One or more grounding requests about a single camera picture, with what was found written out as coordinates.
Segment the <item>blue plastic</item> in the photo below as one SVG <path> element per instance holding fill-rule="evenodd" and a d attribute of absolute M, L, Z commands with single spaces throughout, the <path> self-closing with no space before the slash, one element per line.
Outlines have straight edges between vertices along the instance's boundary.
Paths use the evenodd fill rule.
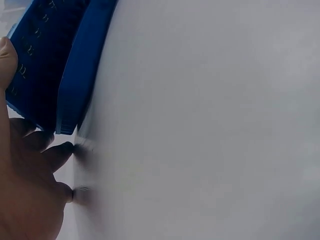
<path fill-rule="evenodd" d="M 6 100 L 40 129 L 73 133 L 87 107 L 116 0 L 33 0 L 12 27 L 19 64 Z"/>
<path fill-rule="evenodd" d="M 56 133 L 73 133 L 91 96 L 117 0 L 91 0 L 74 38 L 58 92 Z"/>

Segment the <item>fingernail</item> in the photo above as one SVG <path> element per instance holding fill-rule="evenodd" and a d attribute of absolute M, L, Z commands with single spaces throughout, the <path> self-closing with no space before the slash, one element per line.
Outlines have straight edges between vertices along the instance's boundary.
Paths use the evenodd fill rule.
<path fill-rule="evenodd" d="M 29 120 L 29 119 L 27 119 L 27 118 L 25 118 L 24 120 L 25 120 L 25 124 L 29 125 L 30 128 L 32 128 L 32 127 L 36 128 L 36 127 L 37 127 L 37 126 L 34 124 L 33 121 L 31 121 L 31 120 Z"/>
<path fill-rule="evenodd" d="M 7 38 L 6 37 L 1 37 L 0 38 L 0 49 L 3 49 L 7 44 Z"/>
<path fill-rule="evenodd" d="M 45 136 L 45 138 L 48 138 L 48 139 L 50 139 L 51 141 L 55 140 L 55 135 L 54 135 L 52 132 L 50 132 L 50 131 L 44 132 L 44 136 Z"/>
<path fill-rule="evenodd" d="M 69 150 L 74 150 L 74 148 L 75 148 L 75 146 L 71 143 L 71 142 L 69 142 L 69 141 L 67 141 L 67 142 L 65 142 L 64 144 L 62 144 L 62 147 L 66 150 L 66 151 L 69 151 Z"/>

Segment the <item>white wall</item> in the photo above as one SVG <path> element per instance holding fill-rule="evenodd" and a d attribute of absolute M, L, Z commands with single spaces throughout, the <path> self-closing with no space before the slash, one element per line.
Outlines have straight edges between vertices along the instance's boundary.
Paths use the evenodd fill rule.
<path fill-rule="evenodd" d="M 101 239 L 319 239 L 319 12 L 119 1 L 93 98 Z"/>

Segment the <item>finger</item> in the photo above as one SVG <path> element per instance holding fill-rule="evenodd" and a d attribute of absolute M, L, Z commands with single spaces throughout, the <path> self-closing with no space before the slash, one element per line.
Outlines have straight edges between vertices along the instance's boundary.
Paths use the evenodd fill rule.
<path fill-rule="evenodd" d="M 58 182 L 58 190 L 65 203 L 72 203 L 74 199 L 74 191 L 67 184 Z"/>
<path fill-rule="evenodd" d="M 32 150 L 43 152 L 54 141 L 53 133 L 45 131 L 35 131 L 26 136 L 23 141 Z"/>
<path fill-rule="evenodd" d="M 47 149 L 43 152 L 43 156 L 54 173 L 68 161 L 73 152 L 74 145 L 71 142 L 65 142 Z"/>
<path fill-rule="evenodd" d="M 6 37 L 0 39 L 0 159 L 10 156 L 10 123 L 5 90 L 15 75 L 18 64 L 16 50 Z"/>
<path fill-rule="evenodd" d="M 36 125 L 23 118 L 10 118 L 10 124 L 21 137 L 25 137 L 36 130 Z"/>

